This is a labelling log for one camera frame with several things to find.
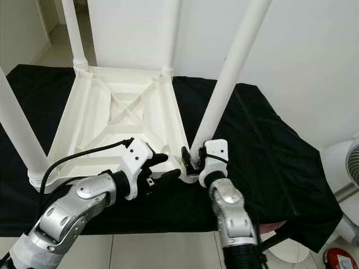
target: wire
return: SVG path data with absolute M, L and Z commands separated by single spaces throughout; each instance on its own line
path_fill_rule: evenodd
M 234 163 L 231 163 L 229 161 L 227 161 L 226 159 L 224 158 L 221 158 L 221 157 L 218 157 L 218 156 L 215 156 L 215 155 L 212 155 L 212 154 L 205 154 L 205 157 L 209 157 L 209 158 L 212 158 L 212 159 L 217 159 L 219 161 L 222 161 L 226 164 L 229 164 L 231 165 L 234 169 L 237 170 L 237 172 L 239 172 L 240 174 L 242 174 L 242 176 L 244 176 L 246 178 L 246 176 L 244 175 L 244 173 L 239 169 L 239 167 L 237 167 Z M 259 228 L 259 221 L 258 221 L 258 215 L 255 214 L 255 209 L 254 209 L 254 198 L 253 198 L 254 194 L 253 194 L 253 188 L 251 188 L 251 203 L 252 203 L 252 210 L 253 210 L 253 215 L 254 215 L 254 218 L 255 218 L 255 222 L 254 222 L 254 225 L 255 225 L 255 230 L 256 230 L 256 240 L 257 240 L 257 245 L 258 245 L 258 249 L 261 249 L 261 238 L 260 238 L 260 228 Z M 261 257 L 261 253 L 260 251 L 258 251 L 258 259 L 262 260 L 262 257 Z M 268 265 L 266 264 L 265 260 L 262 261 L 262 264 L 264 265 L 265 269 L 268 269 Z
M 132 141 L 133 141 L 133 138 L 131 138 L 129 140 L 122 140 L 122 141 L 119 141 L 119 142 L 116 142 L 116 143 L 113 143 L 113 144 L 110 144 L 110 145 L 107 145 L 107 146 L 98 147 L 98 148 L 91 149 L 91 150 L 85 150 L 83 152 L 79 152 L 79 153 L 64 157 L 64 158 L 56 161 L 55 163 L 53 163 L 49 167 L 49 169 L 47 169 L 47 171 L 45 172 L 43 180 L 41 182 L 40 198 L 39 198 L 39 211 L 38 211 L 37 219 L 39 219 L 41 217 L 42 213 L 43 213 L 43 202 L 44 202 L 46 182 L 47 182 L 47 180 L 49 178 L 49 175 L 50 175 L 50 173 L 52 172 L 53 169 L 55 169 L 58 165 L 64 163 L 65 161 L 69 161 L 69 160 L 72 160 L 74 158 L 81 157 L 81 156 L 84 156 L 84 155 L 87 155 L 87 154 L 90 154 L 90 153 L 95 153 L 95 152 L 98 152 L 98 151 L 108 150 L 108 149 L 111 149 L 113 147 L 117 147 L 117 146 L 120 146 L 120 145 L 128 146 Z
M 98 151 L 103 151 L 103 150 L 108 150 L 108 149 L 111 149 L 113 147 L 117 147 L 117 146 L 120 146 L 120 145 L 125 145 L 126 147 L 128 147 L 131 142 L 133 141 L 134 139 L 131 138 L 129 140 L 122 140 L 122 141 L 119 141 L 119 142 L 116 142 L 116 143 L 113 143 L 113 144 L 110 144 L 110 145 L 107 145 L 107 146 L 103 146 L 103 147 L 97 147 L 95 149 L 91 149 L 91 150 L 85 150 L 83 152 L 79 152 L 79 153 L 76 153 L 76 154 L 73 154 L 73 155 L 70 155 L 70 156 L 67 156 L 67 157 L 64 157 L 58 161 L 56 161 L 55 163 L 53 163 L 48 169 L 47 171 L 45 172 L 44 174 L 44 177 L 43 177 L 43 180 L 41 182 L 41 187 L 40 187 L 40 197 L 39 197 L 39 205 L 38 205 L 38 217 L 36 219 L 36 222 L 38 221 L 39 218 L 41 218 L 42 214 L 43 214 L 43 208 L 44 208 L 44 205 L 46 205 L 50 200 L 51 198 L 54 197 L 54 195 L 60 190 L 60 188 L 62 188 L 63 186 L 65 186 L 66 184 L 72 182 L 72 181 L 75 181 L 75 180 L 78 180 L 78 179 L 81 179 L 81 178 L 84 178 L 84 177 L 75 177 L 75 178 L 71 178 L 71 179 L 68 179 L 67 181 L 61 183 L 51 194 L 50 196 L 48 197 L 48 199 L 46 200 L 45 204 L 44 204 L 44 196 L 45 196 L 45 187 L 46 187 L 46 182 L 49 178 L 49 175 L 50 173 L 57 167 L 59 166 L 60 164 L 64 163 L 65 161 L 69 161 L 69 160 L 72 160 L 74 158 L 77 158 L 77 157 L 81 157 L 81 156 L 84 156 L 84 155 L 87 155 L 87 154 L 91 154 L 91 153 L 95 153 L 95 152 L 98 152 Z M 0 260 L 0 267 L 4 265 L 4 263 L 10 258 L 10 253 L 6 253 L 5 256 Z

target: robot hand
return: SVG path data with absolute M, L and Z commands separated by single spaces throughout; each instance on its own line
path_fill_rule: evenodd
M 118 197 L 136 198 L 137 182 L 151 185 L 150 167 L 167 159 L 167 155 L 156 154 L 146 143 L 133 139 L 121 156 L 120 171 L 107 170 L 74 184 L 44 211 L 27 235 L 19 238 L 0 268 L 57 268 L 89 220 L 115 204 Z
M 202 171 L 199 182 L 209 188 L 213 211 L 227 269 L 266 267 L 259 246 L 260 236 L 244 205 L 242 193 L 227 178 L 228 146 L 226 140 L 210 140 L 200 149 Z

